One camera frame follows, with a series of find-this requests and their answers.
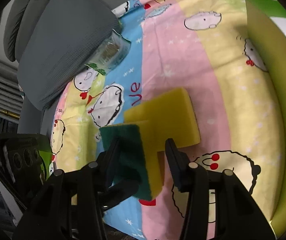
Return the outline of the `yellow green scouring sponge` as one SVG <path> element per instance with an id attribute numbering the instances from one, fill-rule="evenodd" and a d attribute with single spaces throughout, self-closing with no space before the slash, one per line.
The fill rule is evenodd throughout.
<path id="1" fill-rule="evenodd" d="M 120 155 L 113 183 L 136 181 L 138 191 L 134 197 L 148 202 L 155 200 L 162 190 L 163 179 L 151 122 L 145 120 L 104 126 L 99 131 L 105 150 L 113 140 L 120 142 Z"/>

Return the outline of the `grey ribbed pillow left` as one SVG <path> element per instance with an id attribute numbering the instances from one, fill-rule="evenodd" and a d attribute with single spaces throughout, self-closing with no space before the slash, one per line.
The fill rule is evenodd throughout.
<path id="1" fill-rule="evenodd" d="M 101 0 L 50 0 L 19 61 L 32 105 L 50 107 L 113 30 L 121 31 L 119 20 Z"/>

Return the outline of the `bagged steel wool small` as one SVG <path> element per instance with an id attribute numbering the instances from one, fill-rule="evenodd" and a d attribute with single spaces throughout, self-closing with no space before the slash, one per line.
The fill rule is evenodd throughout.
<path id="1" fill-rule="evenodd" d="M 106 76 L 126 58 L 130 47 L 131 42 L 113 29 L 85 65 Z"/>

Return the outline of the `colourful cartoon bedsheet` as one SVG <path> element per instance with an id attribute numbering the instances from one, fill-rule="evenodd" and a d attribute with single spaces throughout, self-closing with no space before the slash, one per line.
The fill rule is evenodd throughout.
<path id="1" fill-rule="evenodd" d="M 188 195 L 164 158 L 172 138 L 209 171 L 233 170 L 267 219 L 278 199 L 282 120 L 267 68 L 247 34 L 246 0 L 129 0 L 114 10 L 131 42 L 108 75 L 93 64 L 61 95 L 50 168 L 78 170 L 102 133 L 140 128 L 146 185 L 105 212 L 135 239 L 178 239 Z"/>

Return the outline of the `green box lid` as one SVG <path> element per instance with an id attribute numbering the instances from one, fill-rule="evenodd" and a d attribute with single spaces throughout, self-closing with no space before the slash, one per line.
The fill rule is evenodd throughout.
<path id="1" fill-rule="evenodd" d="M 49 139 L 42 134 L 36 135 L 36 140 L 39 146 L 39 153 L 44 161 L 43 170 L 46 171 L 46 179 L 54 172 L 53 153 Z"/>

